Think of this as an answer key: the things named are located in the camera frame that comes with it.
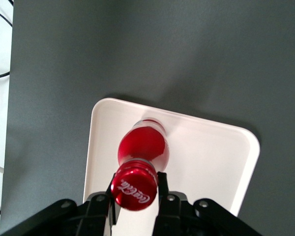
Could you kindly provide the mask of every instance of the red bottle cap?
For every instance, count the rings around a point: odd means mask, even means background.
[[[111,192],[121,207],[142,210],[155,199],[157,173],[149,162],[139,158],[131,159],[117,170]]]

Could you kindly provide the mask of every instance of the gray surface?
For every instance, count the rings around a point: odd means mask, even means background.
[[[295,1],[271,2],[16,1],[1,229],[82,203],[91,110],[114,96],[252,130],[239,216],[295,235]]]

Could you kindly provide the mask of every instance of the plastic tray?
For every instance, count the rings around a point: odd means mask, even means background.
[[[160,120],[166,129],[170,191],[185,193],[191,204],[211,198],[237,216],[260,152],[250,131],[113,98],[100,100],[92,111],[84,201],[106,190],[118,169],[121,139],[144,117]],[[157,197],[142,211],[122,209],[113,235],[150,236],[157,213]]]

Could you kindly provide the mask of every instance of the red bottle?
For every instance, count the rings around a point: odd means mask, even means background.
[[[116,202],[128,210],[142,210],[154,201],[157,172],[164,171],[169,149],[165,129],[153,118],[136,123],[118,149],[119,169],[111,185]]]

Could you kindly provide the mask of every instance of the screw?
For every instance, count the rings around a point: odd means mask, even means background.
[[[199,202],[199,205],[202,206],[203,208],[208,207],[208,203],[206,201],[203,201],[203,200]]]
[[[104,195],[99,195],[99,196],[96,198],[96,200],[97,200],[98,202],[101,202],[101,201],[105,200],[105,196],[104,196]]]
[[[71,205],[70,202],[65,201],[65,202],[61,205],[61,208],[66,208],[66,207],[68,207],[68,206],[70,206],[70,205]]]
[[[168,195],[168,196],[167,196],[167,200],[168,200],[168,201],[171,201],[171,202],[172,202],[173,200],[175,200],[174,195]]]

